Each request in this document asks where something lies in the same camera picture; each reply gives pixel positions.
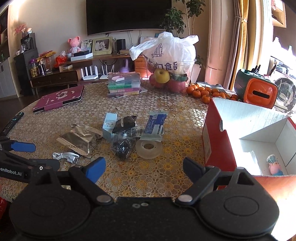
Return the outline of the blue white wipes packet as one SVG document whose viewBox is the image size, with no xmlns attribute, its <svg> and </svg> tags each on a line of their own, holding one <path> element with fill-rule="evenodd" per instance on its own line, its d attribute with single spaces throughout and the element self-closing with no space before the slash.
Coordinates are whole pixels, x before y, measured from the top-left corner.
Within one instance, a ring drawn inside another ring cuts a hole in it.
<svg viewBox="0 0 296 241">
<path fill-rule="evenodd" d="M 167 111 L 150 111 L 149 119 L 140 139 L 143 141 L 161 142 L 164 134 L 164 123 L 167 116 Z"/>
</svg>

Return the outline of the washing machine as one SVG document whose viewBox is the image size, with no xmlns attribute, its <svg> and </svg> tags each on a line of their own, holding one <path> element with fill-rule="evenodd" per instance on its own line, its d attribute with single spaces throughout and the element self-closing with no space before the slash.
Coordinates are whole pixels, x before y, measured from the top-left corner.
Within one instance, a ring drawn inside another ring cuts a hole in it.
<svg viewBox="0 0 296 241">
<path fill-rule="evenodd" d="M 295 111 L 295 72 L 286 64 L 271 56 L 268 74 L 270 81 L 278 87 L 275 108 L 283 113 Z"/>
</svg>

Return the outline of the black crinkled plastic bag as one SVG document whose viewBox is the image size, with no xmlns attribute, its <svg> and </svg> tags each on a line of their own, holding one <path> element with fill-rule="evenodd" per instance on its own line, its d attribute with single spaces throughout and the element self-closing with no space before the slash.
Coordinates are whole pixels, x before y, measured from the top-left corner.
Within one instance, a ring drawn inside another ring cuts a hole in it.
<svg viewBox="0 0 296 241">
<path fill-rule="evenodd" d="M 114 136 L 111 143 L 111 151 L 121 160 L 127 159 L 133 151 L 137 138 L 125 138 Z"/>
</svg>

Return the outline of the pile of oranges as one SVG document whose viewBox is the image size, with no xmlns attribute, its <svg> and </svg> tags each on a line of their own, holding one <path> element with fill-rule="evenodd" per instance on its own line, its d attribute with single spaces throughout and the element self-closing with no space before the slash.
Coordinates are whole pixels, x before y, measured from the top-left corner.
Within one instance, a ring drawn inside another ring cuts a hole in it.
<svg viewBox="0 0 296 241">
<path fill-rule="evenodd" d="M 196 99 L 201 99 L 201 102 L 209 104 L 213 98 L 223 98 L 233 101 L 239 101 L 237 94 L 226 91 L 218 87 L 209 87 L 197 83 L 190 84 L 186 88 L 186 94 Z"/>
</svg>

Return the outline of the beige curtain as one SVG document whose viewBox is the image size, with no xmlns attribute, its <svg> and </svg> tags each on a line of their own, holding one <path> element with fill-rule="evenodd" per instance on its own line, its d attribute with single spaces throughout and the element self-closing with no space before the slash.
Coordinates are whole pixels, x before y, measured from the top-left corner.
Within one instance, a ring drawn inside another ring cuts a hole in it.
<svg viewBox="0 0 296 241">
<path fill-rule="evenodd" d="M 268 72 L 271 1 L 210 1 L 205 82 L 232 89 L 240 69 Z"/>
</svg>

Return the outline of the clear tape roll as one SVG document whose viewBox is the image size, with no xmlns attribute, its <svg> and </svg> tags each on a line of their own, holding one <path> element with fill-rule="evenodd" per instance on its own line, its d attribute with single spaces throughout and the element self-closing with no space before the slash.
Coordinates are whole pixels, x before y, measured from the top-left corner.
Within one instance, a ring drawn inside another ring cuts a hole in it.
<svg viewBox="0 0 296 241">
<path fill-rule="evenodd" d="M 135 150 L 138 156 L 149 160 L 162 153 L 163 145 L 161 142 L 138 140 L 135 144 Z"/>
</svg>

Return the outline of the light blue carton box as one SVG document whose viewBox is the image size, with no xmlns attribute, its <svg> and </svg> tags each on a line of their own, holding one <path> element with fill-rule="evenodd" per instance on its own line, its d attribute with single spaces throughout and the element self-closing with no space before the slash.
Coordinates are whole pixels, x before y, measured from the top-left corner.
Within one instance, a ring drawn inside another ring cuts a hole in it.
<svg viewBox="0 0 296 241">
<path fill-rule="evenodd" d="M 114 133 L 112 133 L 117 121 L 117 113 L 107 113 L 102 126 L 103 138 L 112 142 Z"/>
</svg>

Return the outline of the pink teddy bear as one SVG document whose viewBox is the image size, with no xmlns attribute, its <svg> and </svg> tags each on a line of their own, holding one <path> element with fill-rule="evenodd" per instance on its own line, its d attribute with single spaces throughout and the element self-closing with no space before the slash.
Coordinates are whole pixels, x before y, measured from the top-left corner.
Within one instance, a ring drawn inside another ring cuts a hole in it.
<svg viewBox="0 0 296 241">
<path fill-rule="evenodd" d="M 74 54 L 74 53 L 78 53 L 81 51 L 79 44 L 80 44 L 80 36 L 76 36 L 74 38 L 69 38 L 67 40 L 68 44 L 70 45 L 70 50 L 68 51 L 68 53 Z"/>
</svg>

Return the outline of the yellow apple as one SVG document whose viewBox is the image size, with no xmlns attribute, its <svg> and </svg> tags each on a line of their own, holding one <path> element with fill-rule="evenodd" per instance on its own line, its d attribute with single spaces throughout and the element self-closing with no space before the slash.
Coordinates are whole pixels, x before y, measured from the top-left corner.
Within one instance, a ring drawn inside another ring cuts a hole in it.
<svg viewBox="0 0 296 241">
<path fill-rule="evenodd" d="M 154 77 L 157 83 L 165 84 L 170 80 L 170 73 L 164 69 L 156 69 Z"/>
</svg>

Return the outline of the white router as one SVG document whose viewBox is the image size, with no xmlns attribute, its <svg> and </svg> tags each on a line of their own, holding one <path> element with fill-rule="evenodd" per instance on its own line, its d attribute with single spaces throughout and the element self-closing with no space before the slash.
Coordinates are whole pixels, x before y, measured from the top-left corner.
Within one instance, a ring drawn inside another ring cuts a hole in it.
<svg viewBox="0 0 296 241">
<path fill-rule="evenodd" d="M 100 80 L 107 80 L 108 79 L 108 74 L 114 72 L 114 64 L 111 65 L 111 69 L 108 71 L 108 65 L 102 65 L 101 66 L 101 75 L 99 77 Z"/>
<path fill-rule="evenodd" d="M 81 68 L 80 72 L 83 81 L 96 80 L 99 78 L 96 65 Z"/>
</svg>

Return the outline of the black television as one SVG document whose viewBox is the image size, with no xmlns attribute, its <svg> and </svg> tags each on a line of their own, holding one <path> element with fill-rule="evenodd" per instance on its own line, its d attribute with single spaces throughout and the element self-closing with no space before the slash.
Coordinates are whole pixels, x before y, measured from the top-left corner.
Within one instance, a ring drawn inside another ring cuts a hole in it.
<svg viewBox="0 0 296 241">
<path fill-rule="evenodd" d="M 88 35 L 129 30 L 160 30 L 172 1 L 86 1 Z"/>
</svg>

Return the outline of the pink pig figurine toy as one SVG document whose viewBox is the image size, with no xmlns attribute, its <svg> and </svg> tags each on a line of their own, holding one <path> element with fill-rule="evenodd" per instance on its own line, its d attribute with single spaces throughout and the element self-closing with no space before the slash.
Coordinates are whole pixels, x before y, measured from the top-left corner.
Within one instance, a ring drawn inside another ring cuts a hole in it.
<svg viewBox="0 0 296 241">
<path fill-rule="evenodd" d="M 267 157 L 268 169 L 273 176 L 282 176 L 283 171 L 281 166 L 274 154 L 271 154 Z"/>
</svg>

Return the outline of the red cardboard box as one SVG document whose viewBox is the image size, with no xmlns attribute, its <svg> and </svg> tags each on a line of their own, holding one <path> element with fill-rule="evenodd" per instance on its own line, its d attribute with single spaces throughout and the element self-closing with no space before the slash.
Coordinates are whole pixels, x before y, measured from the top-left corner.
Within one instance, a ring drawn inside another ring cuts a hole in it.
<svg viewBox="0 0 296 241">
<path fill-rule="evenodd" d="M 245 168 L 274 198 L 280 216 L 272 231 L 277 240 L 295 236 L 295 123 L 278 111 L 213 98 L 202 132 L 205 164 L 222 171 Z M 283 171 L 271 175 L 274 154 Z"/>
</svg>

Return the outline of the black remote control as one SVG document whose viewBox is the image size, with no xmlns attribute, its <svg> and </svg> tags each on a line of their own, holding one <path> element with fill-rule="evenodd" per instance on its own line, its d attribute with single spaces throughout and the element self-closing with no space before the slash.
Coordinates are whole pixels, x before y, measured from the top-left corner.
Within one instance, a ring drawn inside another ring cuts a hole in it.
<svg viewBox="0 0 296 241">
<path fill-rule="evenodd" d="M 23 112 L 16 114 L 1 131 L 1 137 L 6 137 L 16 123 L 24 116 Z"/>
</svg>

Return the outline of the maroon tablet case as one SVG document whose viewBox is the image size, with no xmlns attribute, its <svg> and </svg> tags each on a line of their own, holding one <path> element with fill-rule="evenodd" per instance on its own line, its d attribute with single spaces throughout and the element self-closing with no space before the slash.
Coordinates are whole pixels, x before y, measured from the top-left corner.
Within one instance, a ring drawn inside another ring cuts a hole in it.
<svg viewBox="0 0 296 241">
<path fill-rule="evenodd" d="M 81 101 L 84 86 L 67 88 L 41 97 L 33 107 L 33 113 L 61 108 L 67 104 Z"/>
</svg>

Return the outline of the wooden tv cabinet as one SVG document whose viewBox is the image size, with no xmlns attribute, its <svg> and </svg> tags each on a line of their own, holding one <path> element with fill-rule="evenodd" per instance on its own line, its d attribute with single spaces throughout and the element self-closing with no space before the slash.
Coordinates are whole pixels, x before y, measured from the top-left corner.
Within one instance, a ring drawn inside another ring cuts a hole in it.
<svg viewBox="0 0 296 241">
<path fill-rule="evenodd" d="M 85 85 L 107 82 L 109 72 L 125 69 L 134 71 L 134 61 L 129 54 L 109 54 L 93 56 L 88 59 L 68 61 L 52 73 L 32 78 L 31 87 L 38 91 L 43 87 Z"/>
</svg>

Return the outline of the green potted plant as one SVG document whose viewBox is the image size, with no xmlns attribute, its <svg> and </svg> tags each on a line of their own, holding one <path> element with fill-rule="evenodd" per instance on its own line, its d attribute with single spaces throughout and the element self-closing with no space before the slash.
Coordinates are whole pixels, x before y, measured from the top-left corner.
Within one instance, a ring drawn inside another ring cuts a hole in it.
<svg viewBox="0 0 296 241">
<path fill-rule="evenodd" d="M 177 37 L 184 34 L 185 30 L 188 35 L 192 35 L 195 18 L 201 15 L 206 7 L 205 0 L 174 1 L 178 2 L 182 3 L 184 10 L 176 6 L 167 9 L 160 27 L 166 32 L 175 33 Z"/>
</svg>

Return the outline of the silver foil snack packet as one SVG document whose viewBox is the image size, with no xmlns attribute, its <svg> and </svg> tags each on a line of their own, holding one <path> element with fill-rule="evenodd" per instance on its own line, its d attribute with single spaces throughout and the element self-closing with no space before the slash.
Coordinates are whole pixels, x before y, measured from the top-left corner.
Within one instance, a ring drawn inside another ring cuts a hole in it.
<svg viewBox="0 0 296 241">
<path fill-rule="evenodd" d="M 87 125 L 73 124 L 71 130 L 59 136 L 57 141 L 77 154 L 91 158 L 93 149 L 102 138 L 102 130 Z"/>
</svg>

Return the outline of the black speaker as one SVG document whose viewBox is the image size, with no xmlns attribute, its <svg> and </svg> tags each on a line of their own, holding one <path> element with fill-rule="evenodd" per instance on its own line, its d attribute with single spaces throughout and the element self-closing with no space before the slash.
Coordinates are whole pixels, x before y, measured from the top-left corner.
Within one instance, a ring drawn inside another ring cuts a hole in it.
<svg viewBox="0 0 296 241">
<path fill-rule="evenodd" d="M 120 54 L 121 50 L 126 50 L 126 40 L 117 39 L 116 40 L 116 52 Z"/>
</svg>

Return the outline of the gold photo frame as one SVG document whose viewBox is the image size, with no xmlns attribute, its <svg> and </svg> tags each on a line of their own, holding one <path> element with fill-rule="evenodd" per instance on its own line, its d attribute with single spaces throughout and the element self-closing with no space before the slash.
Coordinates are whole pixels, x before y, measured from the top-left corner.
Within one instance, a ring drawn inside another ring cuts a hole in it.
<svg viewBox="0 0 296 241">
<path fill-rule="evenodd" d="M 113 38 L 97 38 L 93 39 L 92 53 L 93 56 L 109 55 L 112 53 Z"/>
</svg>

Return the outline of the white plastic fruit bag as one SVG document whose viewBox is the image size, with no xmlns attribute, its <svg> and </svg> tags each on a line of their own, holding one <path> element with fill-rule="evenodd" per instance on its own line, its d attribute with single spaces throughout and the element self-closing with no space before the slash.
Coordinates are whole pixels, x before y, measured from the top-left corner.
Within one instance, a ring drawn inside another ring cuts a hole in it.
<svg viewBox="0 0 296 241">
<path fill-rule="evenodd" d="M 198 41 L 197 35 L 178 38 L 172 33 L 162 32 L 157 38 L 147 38 L 143 43 L 131 47 L 129 54 L 132 60 L 143 55 L 152 73 L 155 69 L 163 69 L 170 73 L 185 74 L 195 64 L 194 44 Z"/>
</svg>

